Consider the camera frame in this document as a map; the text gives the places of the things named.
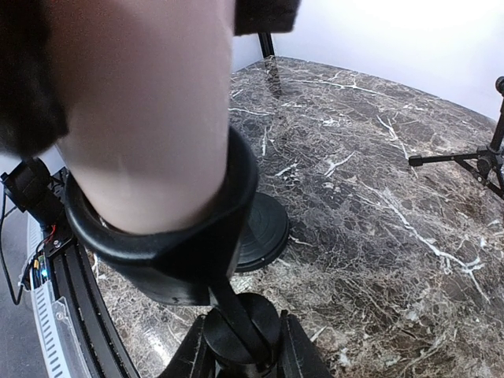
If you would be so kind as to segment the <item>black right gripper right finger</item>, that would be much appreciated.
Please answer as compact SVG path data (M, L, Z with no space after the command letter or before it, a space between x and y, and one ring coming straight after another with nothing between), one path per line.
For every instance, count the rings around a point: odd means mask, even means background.
M286 310L280 313L278 332L272 345L271 377L332 377L298 318Z

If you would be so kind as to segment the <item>pink microphone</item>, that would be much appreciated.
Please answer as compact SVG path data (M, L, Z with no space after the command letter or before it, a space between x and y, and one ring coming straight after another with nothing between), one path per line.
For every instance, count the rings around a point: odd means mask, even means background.
M224 179L235 4L48 1L68 118L61 156L96 212L134 234L201 220Z

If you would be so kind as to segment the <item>black round-base stand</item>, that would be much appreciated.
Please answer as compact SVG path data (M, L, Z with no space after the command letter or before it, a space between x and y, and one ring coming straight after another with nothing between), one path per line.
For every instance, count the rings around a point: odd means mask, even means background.
M284 251L290 232L285 208L275 198L254 196L239 251L236 272L253 272L275 261Z
M208 306L203 335L218 377L271 377L280 317L255 293L230 284L254 196L258 166L246 140L231 129L224 182L209 215L181 231L131 235L103 225L69 177L66 213L77 239L147 297L171 306Z

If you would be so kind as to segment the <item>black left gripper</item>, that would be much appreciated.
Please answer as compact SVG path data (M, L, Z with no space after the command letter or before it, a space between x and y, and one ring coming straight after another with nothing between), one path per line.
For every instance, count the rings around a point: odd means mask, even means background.
M1 4L1 151L19 158L58 148L69 134L51 63L46 2ZM297 1L232 2L232 40L259 32L290 32L300 6Z

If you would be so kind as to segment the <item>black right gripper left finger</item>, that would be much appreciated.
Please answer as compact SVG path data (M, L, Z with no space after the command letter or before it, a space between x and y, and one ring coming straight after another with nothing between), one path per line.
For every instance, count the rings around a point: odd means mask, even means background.
M159 378L215 377L216 361L203 335L204 320L204 315L196 318Z

